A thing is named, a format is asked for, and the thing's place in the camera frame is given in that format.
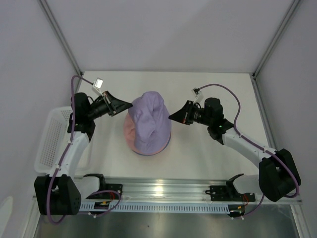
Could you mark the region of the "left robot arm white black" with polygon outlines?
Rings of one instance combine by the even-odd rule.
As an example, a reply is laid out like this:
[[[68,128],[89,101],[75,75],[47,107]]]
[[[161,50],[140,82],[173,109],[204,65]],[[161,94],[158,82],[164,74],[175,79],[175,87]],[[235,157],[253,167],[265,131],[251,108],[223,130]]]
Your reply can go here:
[[[132,104],[104,91],[93,102],[85,93],[72,93],[71,107],[67,128],[70,141],[49,173],[38,176],[34,182],[39,211],[48,217],[76,215],[83,197],[93,195],[100,199],[106,195],[107,186],[104,183],[96,181],[91,184],[89,192],[82,193],[73,178],[79,160],[93,137],[96,127],[94,120],[106,114],[113,117],[131,108]]]

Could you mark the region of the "pink bucket hat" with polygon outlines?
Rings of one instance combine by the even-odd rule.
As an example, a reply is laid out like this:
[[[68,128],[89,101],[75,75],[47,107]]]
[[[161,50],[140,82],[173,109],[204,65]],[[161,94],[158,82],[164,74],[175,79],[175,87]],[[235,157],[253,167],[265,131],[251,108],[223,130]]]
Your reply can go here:
[[[135,141],[136,141],[135,124],[134,124],[134,122],[129,114],[126,115],[125,120],[124,120],[123,134],[124,134],[125,141],[126,141],[128,147],[133,152],[141,152],[141,153],[146,153],[146,154],[150,154],[150,153],[153,153],[153,152],[160,150],[167,143],[167,141],[169,139],[169,135],[170,135],[170,133],[169,133],[167,140],[157,150],[151,149],[150,152],[148,152],[145,149],[140,150],[140,149],[136,148],[135,147]]]

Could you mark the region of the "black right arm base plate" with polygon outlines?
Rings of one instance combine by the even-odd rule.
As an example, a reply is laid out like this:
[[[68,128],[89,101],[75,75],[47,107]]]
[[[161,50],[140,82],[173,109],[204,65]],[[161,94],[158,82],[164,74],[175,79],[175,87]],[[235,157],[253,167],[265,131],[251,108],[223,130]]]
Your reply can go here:
[[[230,201],[230,202],[255,202],[254,194],[239,193],[233,186],[230,185],[211,185],[205,191],[205,194],[211,197],[211,201]]]

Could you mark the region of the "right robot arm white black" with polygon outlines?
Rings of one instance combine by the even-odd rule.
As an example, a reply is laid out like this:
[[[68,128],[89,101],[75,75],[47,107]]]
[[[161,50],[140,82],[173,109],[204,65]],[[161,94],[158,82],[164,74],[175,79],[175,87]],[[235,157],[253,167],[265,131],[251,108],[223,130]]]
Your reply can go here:
[[[245,193],[262,194],[276,202],[283,197],[291,198],[299,193],[301,179],[291,153],[286,149],[276,150],[259,145],[238,132],[236,126],[223,114],[223,107],[217,98],[207,98],[200,108],[192,101],[169,116],[170,120],[191,125],[207,126],[210,137],[251,161],[259,170],[257,175],[238,174],[226,182],[226,196],[239,199]]]

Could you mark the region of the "lavender bucket hat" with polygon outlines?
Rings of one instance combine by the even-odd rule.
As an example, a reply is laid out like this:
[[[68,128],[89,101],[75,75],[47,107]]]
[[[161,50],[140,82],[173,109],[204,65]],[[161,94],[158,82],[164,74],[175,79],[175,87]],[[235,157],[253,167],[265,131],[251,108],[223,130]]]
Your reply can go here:
[[[148,91],[132,105],[128,114],[135,124],[135,147],[148,152],[159,149],[171,133],[171,120],[163,97],[159,92]]]

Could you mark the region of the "blue bucket hat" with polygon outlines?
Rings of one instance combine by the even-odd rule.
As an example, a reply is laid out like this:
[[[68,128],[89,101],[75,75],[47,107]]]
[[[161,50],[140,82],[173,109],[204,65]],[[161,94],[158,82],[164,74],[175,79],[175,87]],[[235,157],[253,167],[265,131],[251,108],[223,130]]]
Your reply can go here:
[[[171,138],[172,138],[172,133],[170,133],[169,139],[168,139],[167,143],[166,143],[160,150],[158,150],[158,151],[156,151],[156,152],[153,152],[153,153],[150,153],[150,154],[141,153],[141,152],[135,152],[135,153],[137,153],[138,155],[141,155],[141,156],[153,156],[153,155],[157,155],[157,154],[161,153],[162,151],[164,151],[164,150],[169,146],[170,141],[171,141]]]

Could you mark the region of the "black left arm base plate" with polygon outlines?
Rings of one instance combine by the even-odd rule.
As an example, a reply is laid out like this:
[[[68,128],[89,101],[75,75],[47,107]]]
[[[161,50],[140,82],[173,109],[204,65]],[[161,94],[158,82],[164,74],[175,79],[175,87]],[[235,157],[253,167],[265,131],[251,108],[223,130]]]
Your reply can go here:
[[[103,192],[98,194],[98,198],[107,200],[118,200],[119,196],[122,196],[123,184],[119,183],[106,183],[102,185],[100,191],[108,190],[108,192]]]

